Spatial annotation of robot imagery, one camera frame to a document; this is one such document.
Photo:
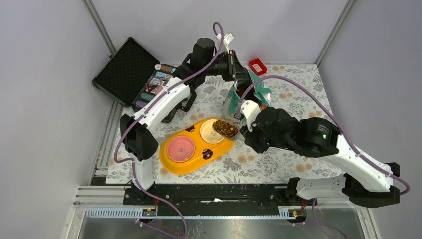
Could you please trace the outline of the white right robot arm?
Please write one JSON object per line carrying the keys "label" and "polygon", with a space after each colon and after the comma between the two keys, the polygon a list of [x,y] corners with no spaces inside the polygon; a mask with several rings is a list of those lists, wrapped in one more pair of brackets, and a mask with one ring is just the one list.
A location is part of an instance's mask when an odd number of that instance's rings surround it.
{"label": "white right robot arm", "polygon": [[283,149],[326,161],[342,170],[342,174],[328,178],[291,178],[285,192],[288,203],[343,198],[358,206],[379,208],[400,202],[400,191],[393,185],[393,177],[400,174],[399,165],[381,163],[353,150],[344,133],[328,120],[319,117],[298,120],[284,109],[260,109],[253,102],[246,102],[240,114],[246,120],[240,133],[255,152]]}

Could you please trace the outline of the clear plastic scoop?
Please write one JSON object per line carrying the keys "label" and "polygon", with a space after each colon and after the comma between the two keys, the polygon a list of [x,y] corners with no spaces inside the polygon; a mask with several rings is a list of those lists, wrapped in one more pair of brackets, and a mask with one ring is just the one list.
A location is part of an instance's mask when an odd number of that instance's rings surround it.
{"label": "clear plastic scoop", "polygon": [[219,119],[212,124],[212,128],[218,134],[230,141],[245,141],[244,136],[240,133],[240,128],[231,122]]}

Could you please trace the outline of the black poker chip case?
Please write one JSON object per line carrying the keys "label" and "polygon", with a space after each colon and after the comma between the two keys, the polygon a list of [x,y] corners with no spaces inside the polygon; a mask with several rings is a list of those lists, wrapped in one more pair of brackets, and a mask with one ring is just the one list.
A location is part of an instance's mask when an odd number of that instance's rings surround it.
{"label": "black poker chip case", "polygon": [[93,78],[92,85],[134,112],[146,106],[171,77],[185,79],[197,72],[188,61],[173,67],[161,64],[134,38],[128,38]]}

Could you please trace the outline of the small red box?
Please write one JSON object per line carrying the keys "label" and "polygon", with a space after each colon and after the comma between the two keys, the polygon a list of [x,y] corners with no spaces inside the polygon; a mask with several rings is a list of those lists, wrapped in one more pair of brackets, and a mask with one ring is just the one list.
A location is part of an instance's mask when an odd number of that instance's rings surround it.
{"label": "small red box", "polygon": [[267,73],[267,67],[259,58],[255,58],[249,61],[248,66],[257,76],[261,76]]}

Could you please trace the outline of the floral table mat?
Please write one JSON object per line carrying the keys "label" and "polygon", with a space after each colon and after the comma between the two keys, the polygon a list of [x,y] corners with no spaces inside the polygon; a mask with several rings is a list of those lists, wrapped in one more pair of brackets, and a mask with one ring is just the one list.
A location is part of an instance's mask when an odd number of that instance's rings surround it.
{"label": "floral table mat", "polygon": [[[268,64],[267,74],[287,77],[307,90],[304,93],[279,79],[265,80],[264,86],[271,90],[271,106],[283,108],[299,120],[327,118],[321,106],[330,109],[330,105],[316,65]],[[190,110],[177,111],[170,123],[161,123],[155,128],[153,135],[158,143],[205,118],[221,117],[223,101],[231,85],[221,77],[206,77],[196,90],[197,97]],[[330,163],[285,150],[271,148],[258,154],[239,141],[228,153],[186,175],[168,172],[158,154],[152,157],[152,162],[154,180],[160,184],[286,183],[292,177],[326,178],[341,173]]]}

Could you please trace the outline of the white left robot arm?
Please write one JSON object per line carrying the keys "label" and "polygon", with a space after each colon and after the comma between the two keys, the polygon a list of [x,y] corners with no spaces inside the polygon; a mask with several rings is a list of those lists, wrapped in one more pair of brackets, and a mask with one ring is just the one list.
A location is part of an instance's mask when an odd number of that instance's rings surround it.
{"label": "white left robot arm", "polygon": [[235,54],[229,49],[229,34],[219,34],[219,49],[214,52],[214,41],[201,38],[194,45],[193,51],[176,68],[173,76],[164,88],[134,115],[124,114],[120,119],[121,139],[118,145],[124,145],[127,152],[135,158],[128,158],[132,163],[132,182],[136,188],[135,198],[144,205],[154,200],[150,187],[154,184],[151,157],[158,148],[158,142],[152,135],[168,113],[201,85],[205,76],[222,76],[234,86],[250,86],[253,81],[248,70],[243,67]]}

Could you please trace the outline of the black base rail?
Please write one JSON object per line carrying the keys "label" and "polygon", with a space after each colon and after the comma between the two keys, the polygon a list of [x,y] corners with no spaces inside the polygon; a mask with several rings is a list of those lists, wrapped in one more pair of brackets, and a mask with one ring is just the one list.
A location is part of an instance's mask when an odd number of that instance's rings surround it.
{"label": "black base rail", "polygon": [[276,216],[279,207],[312,205],[286,184],[153,184],[146,193],[134,184],[123,204],[151,206],[160,216]]}

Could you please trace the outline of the green dog food bag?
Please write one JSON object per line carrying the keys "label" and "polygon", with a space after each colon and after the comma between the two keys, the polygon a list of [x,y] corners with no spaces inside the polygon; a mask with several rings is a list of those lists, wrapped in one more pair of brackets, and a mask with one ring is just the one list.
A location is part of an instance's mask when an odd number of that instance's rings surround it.
{"label": "green dog food bag", "polygon": [[[241,118],[236,118],[236,108],[239,103],[241,96],[243,95],[244,91],[247,87],[259,80],[259,76],[257,76],[253,71],[250,69],[248,70],[248,74],[251,77],[251,81],[247,81],[245,83],[241,83],[240,80],[237,81],[237,87],[233,85],[229,92],[228,96],[225,98],[222,107],[222,114],[223,118],[226,120],[234,121],[234,122],[241,122],[246,123],[246,119],[243,115]],[[258,83],[254,88],[252,88],[246,95],[244,100],[252,100],[256,102],[260,107],[266,107],[270,105],[270,96],[271,90],[264,86],[263,82]]]}

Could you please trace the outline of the yellow double pet bowl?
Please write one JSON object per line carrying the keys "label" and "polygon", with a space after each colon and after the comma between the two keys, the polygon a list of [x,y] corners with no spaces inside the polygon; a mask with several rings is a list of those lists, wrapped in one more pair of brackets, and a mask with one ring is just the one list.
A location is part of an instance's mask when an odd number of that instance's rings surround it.
{"label": "yellow double pet bowl", "polygon": [[163,142],[159,159],[170,173],[186,175],[228,153],[234,142],[212,128],[217,117],[202,121],[176,133]]}

